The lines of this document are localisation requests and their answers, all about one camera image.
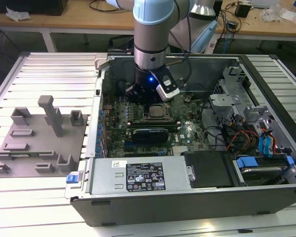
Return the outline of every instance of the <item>motherboard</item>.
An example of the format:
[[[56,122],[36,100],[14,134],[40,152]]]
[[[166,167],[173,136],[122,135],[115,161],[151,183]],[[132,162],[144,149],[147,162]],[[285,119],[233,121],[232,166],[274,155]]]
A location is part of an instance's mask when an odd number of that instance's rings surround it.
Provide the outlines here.
[[[179,156],[209,150],[200,119],[201,99],[183,93],[169,103],[129,103],[125,96],[103,95],[107,157]]]

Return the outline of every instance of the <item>motherboard chip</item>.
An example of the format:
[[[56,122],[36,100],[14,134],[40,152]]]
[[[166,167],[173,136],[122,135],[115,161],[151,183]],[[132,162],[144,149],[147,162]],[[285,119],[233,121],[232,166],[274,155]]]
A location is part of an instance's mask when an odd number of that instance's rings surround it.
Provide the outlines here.
[[[154,118],[162,118],[163,117],[163,108],[161,105],[152,105],[149,108],[149,115],[150,117]]]
[[[161,121],[161,120],[172,120],[169,115],[169,106],[167,104],[155,104],[149,107],[147,112],[147,120],[150,121]]]

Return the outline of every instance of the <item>power supply label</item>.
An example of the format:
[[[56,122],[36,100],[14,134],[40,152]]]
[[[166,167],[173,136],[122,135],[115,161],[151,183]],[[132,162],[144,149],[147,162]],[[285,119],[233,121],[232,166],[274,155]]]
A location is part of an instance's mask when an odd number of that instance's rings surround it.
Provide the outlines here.
[[[126,164],[129,192],[166,190],[162,163]]]

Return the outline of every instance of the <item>floor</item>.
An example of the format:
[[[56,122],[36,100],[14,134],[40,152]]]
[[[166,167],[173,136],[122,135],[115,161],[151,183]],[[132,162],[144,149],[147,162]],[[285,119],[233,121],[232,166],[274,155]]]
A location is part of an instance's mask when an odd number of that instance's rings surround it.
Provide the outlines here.
[[[43,38],[39,33],[9,32],[8,37],[22,50],[29,52],[46,52]],[[82,34],[53,34],[59,52],[105,52],[108,49],[108,35],[89,35],[90,43],[84,44]],[[118,45],[125,39],[119,39]],[[278,49],[277,41],[266,41],[261,50],[256,49],[257,40],[233,41],[227,53],[230,54],[276,54],[284,64],[293,72],[296,72],[296,42],[283,42]],[[224,42],[218,45],[214,53],[222,53]],[[13,44],[0,34],[0,85],[13,66],[12,58],[17,59],[19,51]]]

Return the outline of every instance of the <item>computer case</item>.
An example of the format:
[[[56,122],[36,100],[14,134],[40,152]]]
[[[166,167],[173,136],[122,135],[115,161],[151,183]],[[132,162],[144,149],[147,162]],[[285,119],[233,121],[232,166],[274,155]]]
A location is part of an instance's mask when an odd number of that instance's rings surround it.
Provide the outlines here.
[[[6,12],[6,6],[14,11],[26,11],[30,14],[60,16],[68,0],[0,0],[0,13]]]

